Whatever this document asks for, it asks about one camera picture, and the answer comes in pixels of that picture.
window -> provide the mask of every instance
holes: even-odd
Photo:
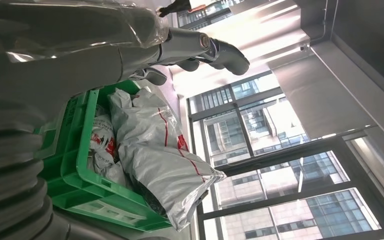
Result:
[[[279,82],[273,74],[264,74],[245,82],[239,81],[232,84],[236,99],[245,98],[277,87],[279,87]]]
[[[379,223],[369,208],[382,195],[360,179],[366,172],[342,137],[310,140],[279,85],[261,84],[264,77],[274,75],[189,98],[194,150],[228,175],[197,211],[206,239],[359,239],[384,227],[384,215]],[[384,239],[384,229],[377,233]]]
[[[227,159],[222,159],[222,160],[218,160],[218,161],[214,162],[214,166],[215,167],[221,166],[221,165],[225,165],[225,164],[228,164],[228,160]]]
[[[251,176],[246,176],[243,178],[235,179],[232,181],[233,186],[239,185],[239,184],[244,184],[252,181],[257,181],[259,179],[258,175],[251,175]]]
[[[229,157],[235,156],[235,154],[229,153]],[[336,182],[332,180],[330,174],[323,174],[319,178],[306,178],[305,175],[314,171],[314,169],[307,169],[306,164],[315,164],[315,168],[320,168],[314,156],[304,157],[303,159],[296,159],[289,162],[284,162],[268,167],[264,167],[257,171],[250,171],[236,176],[228,177],[222,182],[215,184],[217,191],[217,202],[219,202],[219,209],[226,209],[229,207],[246,204],[248,200],[253,199],[273,199],[281,196],[291,195],[294,193],[310,191],[314,189],[324,188],[332,186],[338,183],[348,182],[348,176],[342,172],[335,155],[329,154],[331,158],[327,158],[326,161],[333,162],[337,165],[336,173],[339,175]],[[306,159],[312,159],[314,161],[307,162]],[[246,188],[242,186],[244,183],[250,183]],[[332,198],[331,196],[321,196],[319,201],[323,201],[326,198]]]
[[[202,27],[227,19],[233,16],[233,13],[231,13],[229,7],[240,2],[242,2],[242,0],[217,0],[212,1],[211,4],[198,11],[180,12],[177,15],[179,27],[183,29],[197,30]]]
[[[245,232],[245,238],[246,239],[254,239],[254,238],[259,238],[259,237],[264,237],[264,236],[269,236],[276,234],[276,229],[274,227],[265,227],[257,230],[252,230],[252,231],[246,231]]]
[[[314,222],[313,219],[309,220],[301,220],[301,221],[295,221],[291,223],[286,223],[282,225],[278,225],[277,229],[279,233],[285,233],[289,231],[295,231],[298,229],[305,229],[305,228],[311,228],[314,227],[316,223]]]
[[[350,188],[321,196],[222,216],[220,220],[225,223],[225,225],[222,226],[222,228],[224,228],[222,232],[226,234],[224,238],[235,240],[272,236],[268,239],[316,240],[380,229],[379,225],[375,224],[371,226],[369,224],[369,222],[377,222],[377,220],[369,214],[365,215],[362,220],[349,219],[346,214],[348,211],[344,211],[343,209],[333,214],[325,214],[323,211],[321,211],[321,216],[314,214],[313,208],[320,206],[319,200],[334,199],[336,194],[346,194],[347,192],[352,192],[353,196],[355,193],[355,202],[360,202],[361,199],[358,197],[357,189]],[[310,206],[310,203],[317,204],[317,206]],[[367,206],[363,203],[361,207],[366,208]]]
[[[239,151],[234,151],[232,153],[228,153],[228,154],[226,154],[226,157],[227,158],[234,158],[236,156],[241,156],[241,155],[244,155],[244,154],[247,154],[247,153],[248,153],[247,149],[242,149],[242,150],[239,150]]]

building window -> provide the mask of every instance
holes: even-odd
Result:
[[[198,30],[233,16],[229,7],[243,0],[216,0],[205,8],[194,12],[179,12],[177,19],[182,29]]]
[[[254,239],[254,238],[269,236],[273,234],[276,234],[276,229],[273,226],[271,226],[271,227],[265,227],[257,230],[246,231],[245,238]]]
[[[259,179],[258,175],[255,174],[255,175],[246,176],[246,177],[232,180],[232,183],[233,183],[233,186],[235,186],[235,185],[244,184],[244,183],[248,183],[248,182],[252,182],[252,181],[257,181],[258,179]]]
[[[228,164],[228,160],[227,159],[222,159],[222,160],[214,161],[214,167],[225,165],[225,164]]]
[[[239,150],[239,151],[234,151],[234,152],[228,153],[228,154],[226,154],[226,157],[228,159],[230,159],[230,158],[234,158],[236,156],[241,156],[241,155],[244,155],[244,154],[247,154],[247,153],[248,153],[247,149],[242,149],[242,150]]]
[[[285,233],[289,231],[295,231],[299,229],[311,228],[316,225],[314,219],[295,221],[277,226],[279,233]]]

glass window pane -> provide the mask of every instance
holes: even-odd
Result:
[[[219,115],[201,120],[199,129],[205,129],[205,138],[208,145],[210,161],[213,166],[221,166],[248,159],[250,154],[242,133],[241,124],[235,111],[225,112]]]
[[[190,112],[196,114],[232,102],[229,88],[219,87],[189,98]]]
[[[245,98],[277,87],[279,87],[279,82],[272,73],[243,83],[232,84],[236,99]]]
[[[319,199],[333,199],[334,202],[328,204],[340,206],[338,203],[342,201],[335,196],[346,192],[356,193],[352,194],[352,199],[356,203],[362,203],[356,211],[360,211],[364,219],[348,219],[344,211],[315,216],[314,208],[309,207],[310,202],[316,202],[316,207],[321,208],[324,203],[320,203]],[[374,217],[364,214],[364,209],[368,207],[359,196],[357,189],[351,188],[220,217],[220,232],[223,232],[224,239],[229,240],[317,240],[380,229],[379,225],[373,224],[377,223]],[[217,227],[211,230],[206,228],[205,232],[207,231],[215,232]]]
[[[255,155],[310,141],[291,104],[284,96],[270,102],[261,100],[239,109]],[[325,167],[323,172],[330,170],[332,168]]]
[[[246,149],[225,153],[222,160],[214,161],[213,163],[218,166],[223,163],[229,164],[231,163],[229,160],[241,158],[245,154],[248,155]],[[228,177],[222,182],[215,184],[218,208],[231,208],[349,181],[335,155],[329,153],[329,156],[331,157],[324,158],[322,161],[311,162],[312,167],[306,167],[308,162],[306,164],[304,158],[302,158]],[[336,166],[335,175],[339,177],[333,179],[331,174],[323,174],[320,171],[321,167],[318,165],[321,162]],[[311,173],[318,171],[320,171],[320,174],[317,177],[310,176]],[[341,202],[341,204],[343,203],[346,206],[344,211],[350,210],[349,205],[351,203],[348,203],[348,201],[354,200],[345,199]],[[333,214],[343,210],[335,194],[310,199],[308,204],[312,208],[314,206],[314,214],[317,216]]]

white plastic bag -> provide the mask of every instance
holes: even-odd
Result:
[[[117,90],[109,97],[123,169],[150,207],[181,231],[208,188],[226,175],[189,153],[176,117],[155,94],[141,89],[133,107],[123,107],[126,95]]]
[[[177,231],[192,221],[197,201],[214,183],[226,178],[195,154],[155,144],[121,145],[121,164],[133,183],[138,181],[149,190],[157,203],[145,200],[155,210],[160,204]]]
[[[96,107],[90,136],[88,165],[95,173],[117,184],[126,185],[126,176],[117,156],[114,128],[110,115],[100,106]]]
[[[189,150],[176,117],[159,97],[141,89],[133,96],[134,107],[128,107],[126,95],[128,93],[118,89],[109,96],[118,145],[147,142]]]

person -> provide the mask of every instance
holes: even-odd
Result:
[[[213,0],[175,0],[167,7],[159,7],[156,10],[156,14],[163,18],[172,13],[178,13],[181,11],[188,11],[193,13],[207,7],[208,3],[212,3]]]

